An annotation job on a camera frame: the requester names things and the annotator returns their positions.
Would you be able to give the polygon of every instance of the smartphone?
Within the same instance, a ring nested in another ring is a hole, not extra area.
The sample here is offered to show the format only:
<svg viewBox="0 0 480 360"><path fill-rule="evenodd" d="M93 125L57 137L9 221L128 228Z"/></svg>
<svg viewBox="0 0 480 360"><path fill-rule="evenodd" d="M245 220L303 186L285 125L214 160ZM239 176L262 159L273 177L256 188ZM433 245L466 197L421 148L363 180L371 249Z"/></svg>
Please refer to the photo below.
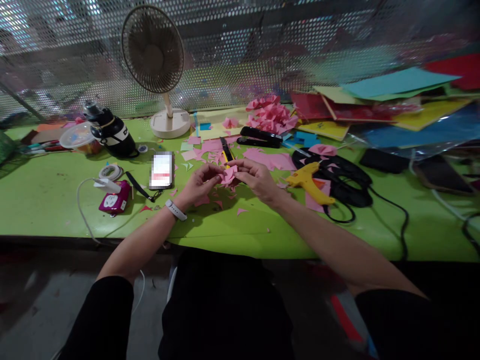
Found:
<svg viewBox="0 0 480 360"><path fill-rule="evenodd" d="M421 183L429 189L456 195L473 196L474 189L441 155L419 161L413 167Z"/></svg>
<svg viewBox="0 0 480 360"><path fill-rule="evenodd" d="M174 153L159 151L153 155L150 171L150 190L171 189L174 184Z"/></svg>

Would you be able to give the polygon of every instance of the plastic container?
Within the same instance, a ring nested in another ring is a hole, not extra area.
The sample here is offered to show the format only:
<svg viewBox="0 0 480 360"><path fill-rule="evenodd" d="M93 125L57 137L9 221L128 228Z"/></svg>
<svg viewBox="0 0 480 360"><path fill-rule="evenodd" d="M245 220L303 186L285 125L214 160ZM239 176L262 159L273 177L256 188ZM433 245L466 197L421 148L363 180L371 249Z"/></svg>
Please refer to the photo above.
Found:
<svg viewBox="0 0 480 360"><path fill-rule="evenodd" d="M92 135L90 124L87 122L73 126L65 131L60 137L60 145L85 155L98 154L103 147Z"/></svg>

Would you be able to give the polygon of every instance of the forearm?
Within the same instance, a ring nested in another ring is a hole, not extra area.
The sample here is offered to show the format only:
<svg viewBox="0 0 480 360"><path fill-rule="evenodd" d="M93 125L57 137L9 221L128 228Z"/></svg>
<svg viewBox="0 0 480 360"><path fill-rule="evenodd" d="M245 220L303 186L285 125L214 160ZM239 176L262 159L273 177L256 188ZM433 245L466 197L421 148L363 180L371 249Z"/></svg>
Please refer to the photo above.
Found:
<svg viewBox="0 0 480 360"><path fill-rule="evenodd" d="M183 213L189 207L180 196L174 203ZM117 275L133 283L140 269L168 238L176 221L177 218L164 206L117 246L101 269L97 280Z"/></svg>
<svg viewBox="0 0 480 360"><path fill-rule="evenodd" d="M372 289L398 289L425 297L378 250L290 196L281 197L272 208L345 280L354 295Z"/></svg>

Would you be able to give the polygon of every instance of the human hand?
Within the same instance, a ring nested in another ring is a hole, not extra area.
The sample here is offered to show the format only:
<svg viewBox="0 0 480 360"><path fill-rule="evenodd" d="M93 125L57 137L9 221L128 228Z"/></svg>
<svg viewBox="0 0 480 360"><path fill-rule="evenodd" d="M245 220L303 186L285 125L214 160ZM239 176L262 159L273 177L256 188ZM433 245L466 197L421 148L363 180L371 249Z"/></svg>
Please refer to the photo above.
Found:
<svg viewBox="0 0 480 360"><path fill-rule="evenodd" d="M185 187L173 202L180 210L185 212L190 206L207 195L215 185L220 184L222 179L218 174L223 173L223 169L212 163L203 164L193 172Z"/></svg>
<svg viewBox="0 0 480 360"><path fill-rule="evenodd" d="M236 159L226 163L228 166L238 166L234 176L247 184L262 203L274 208L276 203L287 196L287 192L275 183L269 169L263 164L249 159Z"/></svg>

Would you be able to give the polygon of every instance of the green tabletop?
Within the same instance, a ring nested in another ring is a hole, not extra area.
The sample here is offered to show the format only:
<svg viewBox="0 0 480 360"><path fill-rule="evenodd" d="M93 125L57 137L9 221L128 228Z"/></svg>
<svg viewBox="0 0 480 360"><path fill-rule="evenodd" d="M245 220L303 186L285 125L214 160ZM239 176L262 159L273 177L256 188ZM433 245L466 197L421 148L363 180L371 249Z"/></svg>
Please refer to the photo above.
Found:
<svg viewBox="0 0 480 360"><path fill-rule="evenodd" d="M149 126L148 119L125 121L137 144L146 144L151 149L174 151L175 172L174 187L182 190L190 174L202 164L191 160L193 168L186 170L180 150L181 143L188 137L164 140L158 144ZM12 139L20 139L31 128L19 127L6 133ZM247 149L233 152L242 158ZM278 152L275 149L264 149L267 153ZM280 149L290 153L290 149ZM0 199L1 221L0 235L47 236L88 238L87 228L77 209L77 186L86 178L98 177L99 171L106 162L117 162L125 171L131 171L140 184L148 186L150 160L153 151L141 154L132 160L117 160L106 150L94 157L85 157L81 153L54 153L35 157L26 161L14 158L8 164L0 166ZM339 155L358 162L363 150L341 149ZM478 256L473 247L461 232L461 221L439 204L430 190L424 188L410 173L393 175L364 168L373 179L373 188L384 197L402 205L410 214L410 225L406 231L406 242L411 261L462 261L477 262ZM289 171L272 172L274 179L287 177ZM305 201L305 193L301 188L289 189L292 196L301 203ZM86 183L80 192L81 208L97 238L124 238L155 211L140 210L148 205L163 206L167 199L172 199L171 191L166 190L155 204L135 193L134 200L129 202L126 211L114 218L98 210L105 195L93 187L93 182ZM169 241L216 252L248 255L264 259L305 259L315 254L304 244L302 239L275 212L262 204L242 184L236 188L238 194L229 199L230 193L220 188L218 197L210 196L212 201L220 200L223 210L217 203L193 207L188 212L186 222L178 222L173 228ZM457 206L463 214L470 214L479 208L476 197L461 197L442 194L442 197ZM237 217L237 209L243 212ZM354 208L357 220L344 226L351 233L359 236L379 249L388 259L398 260L401 257L399 241L400 228L404 214L396 207L373 197L373 206ZM339 218L348 216L342 206L332 210L332 216ZM479 233L472 230L476 237Z"/></svg>

